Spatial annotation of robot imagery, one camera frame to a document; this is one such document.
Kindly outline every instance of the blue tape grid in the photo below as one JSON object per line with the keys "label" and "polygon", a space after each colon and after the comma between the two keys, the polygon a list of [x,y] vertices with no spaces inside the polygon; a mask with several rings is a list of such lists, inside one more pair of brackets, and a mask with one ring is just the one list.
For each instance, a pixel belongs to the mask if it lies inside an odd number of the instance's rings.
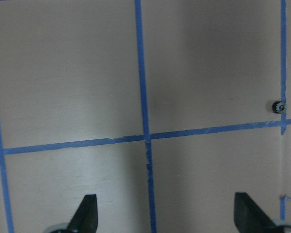
{"label": "blue tape grid", "polygon": [[150,225],[151,225],[151,232],[156,233],[152,146],[151,146],[147,98],[146,98],[146,72],[145,72],[141,0],[135,0],[135,13],[136,13],[136,32],[137,32],[137,47],[138,47],[138,67],[139,67],[139,79],[140,79],[142,125],[143,125],[143,130],[144,130],[144,140],[145,140],[145,149],[146,149],[146,157],[147,157],[146,168],[147,168],[147,183],[148,183],[149,208],[150,208]]}
{"label": "blue tape grid", "polygon": [[3,145],[2,145],[1,130],[0,130],[0,177],[1,177],[1,186],[2,186],[7,228],[8,228],[9,233],[13,233],[14,232],[13,219],[12,219],[12,211],[11,211],[11,205],[10,205],[8,181],[7,181],[7,176],[6,176],[6,167],[5,167],[4,151],[3,151]]}
{"label": "blue tape grid", "polygon": [[[125,136],[125,137],[114,138],[114,139],[103,138],[103,139],[94,139],[94,140],[86,140],[86,141],[75,141],[75,142],[65,142],[65,143],[55,143],[55,144],[4,149],[2,145],[2,136],[1,136],[1,131],[0,131],[0,174],[1,174],[4,207],[6,211],[6,221],[7,221],[9,233],[13,233],[14,228],[13,228],[12,212],[11,212],[11,206],[10,206],[8,182],[7,182],[7,176],[6,176],[5,159],[4,159],[4,156],[6,154],[28,153],[28,152],[36,152],[36,151],[44,151],[44,150],[58,150],[58,149],[63,149],[63,148],[88,147],[88,146],[107,145],[107,144],[125,143],[125,142],[134,142],[134,141],[144,140],[145,146],[146,146],[146,156],[148,159],[147,171],[148,171],[148,192],[149,192],[149,203],[150,203],[151,231],[152,233],[156,233],[151,140],[171,138],[171,137],[190,136],[190,135],[210,134],[210,133],[222,133],[222,132],[237,131],[237,130],[278,127],[278,126],[281,127],[281,134],[284,134],[287,125],[291,124],[291,119],[286,119],[286,114],[282,114],[280,121],[256,122],[256,123],[211,127],[211,128],[204,128],[204,129],[193,129],[193,130],[183,130],[183,131],[150,134],[149,122],[148,122],[147,98],[146,98],[146,75],[145,75],[145,63],[144,63],[142,12],[141,12],[140,0],[135,0],[135,12],[136,12],[138,64],[139,64],[139,78],[140,78],[140,92],[141,92],[144,135]],[[281,101],[286,102],[286,1],[285,0],[281,0]],[[291,198],[284,197],[280,201],[280,207],[281,207],[280,218],[281,219],[285,218],[285,203],[288,200],[291,200]]]}
{"label": "blue tape grid", "polygon": [[[286,58],[287,58],[287,16],[286,16],[286,0],[281,0],[281,101],[286,102]],[[281,114],[281,135],[286,131],[286,113]]]}
{"label": "blue tape grid", "polygon": [[291,200],[290,197],[284,196],[280,199],[280,219],[286,220],[286,203]]}

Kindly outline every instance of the black gear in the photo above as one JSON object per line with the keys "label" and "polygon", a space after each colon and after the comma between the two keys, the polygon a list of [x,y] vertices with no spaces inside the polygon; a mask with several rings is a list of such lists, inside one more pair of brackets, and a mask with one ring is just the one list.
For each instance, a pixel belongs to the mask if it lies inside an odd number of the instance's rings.
{"label": "black gear", "polygon": [[287,105],[282,101],[276,101],[272,104],[272,110],[274,113],[282,114],[286,112],[286,109]]}

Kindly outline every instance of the black plastic part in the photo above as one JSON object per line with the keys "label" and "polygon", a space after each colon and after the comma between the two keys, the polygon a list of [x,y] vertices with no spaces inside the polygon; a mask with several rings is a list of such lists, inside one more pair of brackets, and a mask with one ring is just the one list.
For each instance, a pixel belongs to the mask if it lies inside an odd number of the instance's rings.
{"label": "black plastic part", "polygon": [[286,111],[286,104],[281,101],[276,101],[272,104],[273,113],[282,114]]}
{"label": "black plastic part", "polygon": [[276,226],[247,193],[236,193],[234,223],[240,233],[286,233],[289,225]]}
{"label": "black plastic part", "polygon": [[96,194],[85,195],[66,230],[51,233],[96,233],[98,209]]}

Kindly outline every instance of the small gear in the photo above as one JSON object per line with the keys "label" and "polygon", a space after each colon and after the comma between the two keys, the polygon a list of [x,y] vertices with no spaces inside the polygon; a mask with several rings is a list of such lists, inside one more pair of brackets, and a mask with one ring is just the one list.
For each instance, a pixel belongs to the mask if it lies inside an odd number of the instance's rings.
{"label": "small gear", "polygon": [[273,112],[277,114],[285,113],[286,109],[287,109],[287,105],[285,102],[282,102],[282,101],[276,101],[272,105]]}

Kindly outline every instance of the black object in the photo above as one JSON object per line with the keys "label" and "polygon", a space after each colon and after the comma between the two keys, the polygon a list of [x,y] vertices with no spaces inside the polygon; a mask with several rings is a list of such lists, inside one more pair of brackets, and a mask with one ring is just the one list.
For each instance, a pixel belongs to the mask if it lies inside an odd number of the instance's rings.
{"label": "black object", "polygon": [[291,233],[291,226],[276,226],[247,193],[236,193],[234,223],[239,233]]}
{"label": "black object", "polygon": [[85,195],[67,229],[51,233],[96,233],[98,227],[98,209],[96,194]]}
{"label": "black object", "polygon": [[272,104],[273,113],[283,114],[286,112],[287,105],[285,102],[276,101]]}

